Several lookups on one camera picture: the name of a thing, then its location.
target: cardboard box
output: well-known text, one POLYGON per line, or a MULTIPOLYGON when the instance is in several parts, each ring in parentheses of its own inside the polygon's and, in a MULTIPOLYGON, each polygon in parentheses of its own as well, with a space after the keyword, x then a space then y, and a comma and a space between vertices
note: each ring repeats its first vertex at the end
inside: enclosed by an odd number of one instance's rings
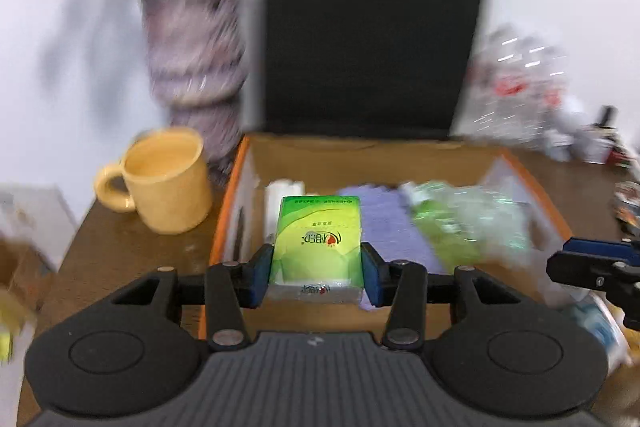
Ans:
MULTIPOLYGON (((544 291, 564 290, 545 273, 546 259, 571 236, 571 231, 548 196, 524 166, 508 150, 458 142, 395 142, 378 140, 246 137, 225 193, 214 238, 211 263, 251 258, 263 238, 264 188, 287 178, 305 182, 306 191, 335 194, 359 184, 396 186, 444 180, 451 185, 508 184, 514 199, 526 204, 538 230, 535 263, 529 272, 514 272, 496 264, 478 266, 523 293, 540 298, 544 291)), ((379 335, 388 309, 363 311, 356 305, 268 301, 256 310, 245 310, 247 327, 289 331, 372 331, 379 335)), ((201 336, 205 321, 201 321, 201 336)), ((436 337, 449 326, 449 307, 431 305, 427 335, 436 337)))
POLYGON ((42 307, 52 281, 33 247, 0 237, 0 325, 18 333, 42 307))

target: open box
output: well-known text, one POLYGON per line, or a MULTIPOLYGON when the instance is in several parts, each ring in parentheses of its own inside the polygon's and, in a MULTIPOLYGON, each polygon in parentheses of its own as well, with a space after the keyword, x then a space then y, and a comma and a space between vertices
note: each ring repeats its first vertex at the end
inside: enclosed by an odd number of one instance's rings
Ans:
MULTIPOLYGON (((444 180, 451 185, 504 187, 526 205, 536 230, 532 269, 514 271, 491 263, 478 265, 523 293, 541 298, 564 290, 545 273, 547 258, 571 231, 540 184, 507 149, 459 142, 380 141, 280 137, 253 134, 244 138, 228 184, 216 228, 210 263, 248 261, 263 243, 264 188, 286 178, 305 182, 307 192, 335 194, 351 185, 399 185, 444 180)), ((266 299, 256 310, 244 310, 249 332, 372 331, 382 333, 388 309, 364 311, 353 304, 317 304, 266 299)), ((205 321, 201 321, 204 336, 205 321)), ((427 336, 449 327, 446 305, 430 305, 427 336)))

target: black panel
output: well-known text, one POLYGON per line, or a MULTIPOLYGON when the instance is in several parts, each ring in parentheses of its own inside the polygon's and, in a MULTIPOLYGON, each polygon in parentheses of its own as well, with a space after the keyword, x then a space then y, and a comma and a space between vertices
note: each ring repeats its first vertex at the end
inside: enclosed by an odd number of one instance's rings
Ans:
POLYGON ((480 0, 268 0, 266 126, 448 134, 480 0))

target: purple cloth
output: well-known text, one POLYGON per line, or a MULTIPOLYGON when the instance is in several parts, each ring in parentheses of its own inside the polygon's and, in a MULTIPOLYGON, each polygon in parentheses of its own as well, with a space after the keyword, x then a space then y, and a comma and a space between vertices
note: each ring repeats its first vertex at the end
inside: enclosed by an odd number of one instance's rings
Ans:
MULTIPOLYGON (((360 198, 362 241, 372 244, 382 259, 406 259, 422 264, 429 273, 446 273, 431 245, 414 226, 397 190, 360 185, 343 188, 338 194, 360 198)), ((362 295, 360 307, 374 309, 366 293, 362 295)))

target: cup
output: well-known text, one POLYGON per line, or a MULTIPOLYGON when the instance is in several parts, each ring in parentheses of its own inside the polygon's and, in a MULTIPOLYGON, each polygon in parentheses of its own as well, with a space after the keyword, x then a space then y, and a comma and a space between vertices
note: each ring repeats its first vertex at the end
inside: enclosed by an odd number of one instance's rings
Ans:
POLYGON ((188 127, 143 136, 117 164, 95 177, 98 201, 116 212, 137 211, 158 233, 181 233, 199 225, 212 205, 202 137, 188 127), (122 176, 129 193, 112 185, 122 176))

